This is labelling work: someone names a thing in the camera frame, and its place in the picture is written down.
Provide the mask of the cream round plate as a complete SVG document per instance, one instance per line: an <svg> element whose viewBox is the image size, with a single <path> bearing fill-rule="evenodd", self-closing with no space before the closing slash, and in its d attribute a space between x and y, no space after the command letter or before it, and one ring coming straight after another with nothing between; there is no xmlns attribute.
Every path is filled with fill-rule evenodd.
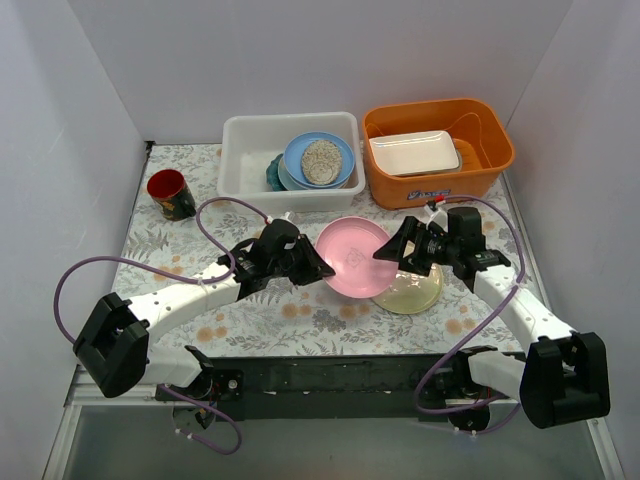
<svg viewBox="0 0 640 480"><path fill-rule="evenodd" d="M382 309L401 315L414 315L431 308L440 298L444 275L433 264L427 276L398 271L392 284L372 301Z"/></svg>

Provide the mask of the pink round plate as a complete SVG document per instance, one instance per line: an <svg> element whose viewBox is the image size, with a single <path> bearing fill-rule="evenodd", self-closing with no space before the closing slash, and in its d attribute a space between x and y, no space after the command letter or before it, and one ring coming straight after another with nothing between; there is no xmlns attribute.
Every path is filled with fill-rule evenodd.
<svg viewBox="0 0 640 480"><path fill-rule="evenodd" d="M373 254L390 239L382 227L362 217L343 217L326 225L315 244L320 257L335 272L326 283L354 299L383 293L395 280L398 264L374 259Z"/></svg>

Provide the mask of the white deep plate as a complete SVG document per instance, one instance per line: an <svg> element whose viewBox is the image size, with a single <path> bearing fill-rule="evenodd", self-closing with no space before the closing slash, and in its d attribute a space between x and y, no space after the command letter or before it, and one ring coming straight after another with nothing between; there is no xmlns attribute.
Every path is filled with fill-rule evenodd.
<svg viewBox="0 0 640 480"><path fill-rule="evenodd" d="M313 190L313 187L303 186L303 185L297 183L291 177L291 175L288 173L288 171L286 169L286 166L285 166L285 163L284 163L283 159L281 159L279 161L277 174L278 174L278 179L279 179L280 183L288 191ZM331 187L333 187L333 188L343 188L343 187L346 186L346 184L347 184L347 180L345 180L344 182L338 183L336 185L333 185L333 186L321 186L321 187L315 187L315 189L316 190L322 190L322 189L330 189Z"/></svg>

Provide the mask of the teal scalloped plate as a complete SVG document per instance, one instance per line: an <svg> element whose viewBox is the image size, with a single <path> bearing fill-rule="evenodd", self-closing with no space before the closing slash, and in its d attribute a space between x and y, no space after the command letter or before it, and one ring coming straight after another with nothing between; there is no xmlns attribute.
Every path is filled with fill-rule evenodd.
<svg viewBox="0 0 640 480"><path fill-rule="evenodd" d="M278 170L283 154L276 156L266 169L266 182L273 191L286 191L278 179Z"/></svg>

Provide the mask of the speckled oval dish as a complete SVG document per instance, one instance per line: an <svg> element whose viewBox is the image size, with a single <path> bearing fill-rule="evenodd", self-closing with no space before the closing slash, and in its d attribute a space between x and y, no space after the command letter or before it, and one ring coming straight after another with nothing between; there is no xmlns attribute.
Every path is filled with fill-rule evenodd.
<svg viewBox="0 0 640 480"><path fill-rule="evenodd" d="M333 183L342 170L343 156L332 141L320 139L311 142L301 156L301 169L306 180L313 185Z"/></svg>

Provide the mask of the blue round plate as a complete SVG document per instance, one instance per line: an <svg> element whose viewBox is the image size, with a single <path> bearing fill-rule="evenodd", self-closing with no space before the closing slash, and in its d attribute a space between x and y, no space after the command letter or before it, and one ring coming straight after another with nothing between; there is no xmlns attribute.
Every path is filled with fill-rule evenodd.
<svg viewBox="0 0 640 480"><path fill-rule="evenodd" d="M315 140L325 139L334 142L341 150L343 156L343 165L338 178L331 184L324 186L333 186L338 183L349 180L355 169L355 157L351 147L340 137L326 132L307 132L295 137L289 142L285 151L283 160L288 173L299 184L307 187L321 187L309 183L301 169L301 156L306 147Z"/></svg>

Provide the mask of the pale peach bottom plate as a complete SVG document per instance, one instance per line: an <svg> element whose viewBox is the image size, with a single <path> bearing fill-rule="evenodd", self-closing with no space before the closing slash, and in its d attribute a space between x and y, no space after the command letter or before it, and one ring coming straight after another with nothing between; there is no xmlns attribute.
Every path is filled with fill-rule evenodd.
<svg viewBox="0 0 640 480"><path fill-rule="evenodd" d="M278 170L278 179L285 190L288 191L300 191L300 190L330 190L329 188L307 188L305 186L299 185L296 183L293 178L288 174L286 169ZM346 181L340 185L337 185L337 188L344 188L346 186Z"/></svg>

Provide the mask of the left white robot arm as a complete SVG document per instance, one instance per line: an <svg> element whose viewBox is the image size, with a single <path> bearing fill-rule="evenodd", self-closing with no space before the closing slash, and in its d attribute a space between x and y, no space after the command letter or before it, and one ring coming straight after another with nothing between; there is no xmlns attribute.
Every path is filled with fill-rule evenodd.
<svg viewBox="0 0 640 480"><path fill-rule="evenodd" d="M73 351L107 398L147 383L173 385L200 400L212 390L212 364L195 347L157 347L163 335L265 289L273 279L305 286L334 273L294 224L275 219L258 238L240 242L196 277L129 299L103 296Z"/></svg>

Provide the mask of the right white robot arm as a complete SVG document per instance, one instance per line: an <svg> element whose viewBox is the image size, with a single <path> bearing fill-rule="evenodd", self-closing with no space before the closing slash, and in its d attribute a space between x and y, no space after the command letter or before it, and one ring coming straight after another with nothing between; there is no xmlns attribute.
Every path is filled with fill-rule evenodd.
<svg viewBox="0 0 640 480"><path fill-rule="evenodd" d="M611 399L603 340L561 321L523 286L525 270L514 269L500 251L487 248L476 208L443 211L431 204L427 209L428 222L406 217L374 258L393 261L400 270L418 275L427 275L434 264L450 267L491 307L482 324L501 319L525 357L518 360L492 348L469 349L470 339L464 337L425 373L413 398L419 400L431 377L458 357L465 364L453 371L452 383L460 395L475 397L487 387L516 400L540 429L608 415Z"/></svg>

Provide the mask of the white plastic bin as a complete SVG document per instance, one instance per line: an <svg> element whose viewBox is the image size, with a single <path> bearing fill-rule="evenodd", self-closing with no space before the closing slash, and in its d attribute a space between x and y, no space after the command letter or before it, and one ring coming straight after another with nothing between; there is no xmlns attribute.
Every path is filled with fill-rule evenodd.
<svg viewBox="0 0 640 480"><path fill-rule="evenodd" d="M274 191L266 169L300 134L318 131L340 137L354 152L346 186L324 191ZM346 211L366 186L356 118L348 112L236 116L223 127L217 193L241 199L268 214L286 211Z"/></svg>

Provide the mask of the floral patterned table mat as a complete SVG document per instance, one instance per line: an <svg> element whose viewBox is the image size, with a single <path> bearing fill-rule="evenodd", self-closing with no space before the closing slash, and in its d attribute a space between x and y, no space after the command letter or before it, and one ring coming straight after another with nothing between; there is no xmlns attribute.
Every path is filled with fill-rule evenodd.
<svg viewBox="0 0 640 480"><path fill-rule="evenodd" d="M257 236L262 219L236 211L217 197L222 149L218 145L155 146L146 173L180 171L206 207L200 221L165 220L146 191L133 210L113 288L122 297L169 285L173 275L192 276L222 247ZM295 287L284 279L236 304L201 315L171 330L167 348L193 345L214 356L372 355L444 353L468 337L469 345L515 352L519 343L500 319L488 326L488 306L445 270L439 300L414 315L388 312L368 299L350 299L324 283Z"/></svg>

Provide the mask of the orange plastic tub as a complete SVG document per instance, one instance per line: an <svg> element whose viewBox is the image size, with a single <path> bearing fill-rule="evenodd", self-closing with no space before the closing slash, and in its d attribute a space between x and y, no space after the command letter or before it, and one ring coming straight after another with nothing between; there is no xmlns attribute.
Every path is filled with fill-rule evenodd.
<svg viewBox="0 0 640 480"><path fill-rule="evenodd" d="M372 139L434 130L451 135L462 157L460 171L393 177L375 164ZM371 195L387 210L423 206L440 195L481 197L515 158L511 140L494 110L472 98L376 107L364 115L362 131L363 163Z"/></svg>

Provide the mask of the white rectangular tray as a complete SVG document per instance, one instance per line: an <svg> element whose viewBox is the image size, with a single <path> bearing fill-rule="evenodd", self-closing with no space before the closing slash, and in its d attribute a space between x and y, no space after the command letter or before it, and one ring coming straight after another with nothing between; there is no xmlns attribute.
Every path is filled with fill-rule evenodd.
<svg viewBox="0 0 640 480"><path fill-rule="evenodd" d="M369 145L374 164L390 176L456 172L462 167L462 157L444 130L380 136Z"/></svg>

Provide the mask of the red and black mug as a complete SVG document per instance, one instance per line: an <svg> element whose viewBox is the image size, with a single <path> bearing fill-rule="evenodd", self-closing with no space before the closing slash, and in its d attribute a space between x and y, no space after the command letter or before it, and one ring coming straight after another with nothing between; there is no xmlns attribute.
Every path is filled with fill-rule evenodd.
<svg viewBox="0 0 640 480"><path fill-rule="evenodd" d="M158 171L150 177L146 187L165 219L181 221L195 216L195 200L185 177L179 171Z"/></svg>

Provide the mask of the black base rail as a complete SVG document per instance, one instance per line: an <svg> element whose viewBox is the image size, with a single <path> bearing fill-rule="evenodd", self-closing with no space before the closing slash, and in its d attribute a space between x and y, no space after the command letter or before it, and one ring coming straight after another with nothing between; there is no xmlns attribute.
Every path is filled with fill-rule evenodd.
<svg viewBox="0 0 640 480"><path fill-rule="evenodd" d="M488 411L486 388L471 379L466 353L208 357L194 346L181 350L126 347L109 354L75 348L77 359L106 398L138 385L154 387L157 401L182 401L201 424L231 418L401 418L457 415L460 399Z"/></svg>

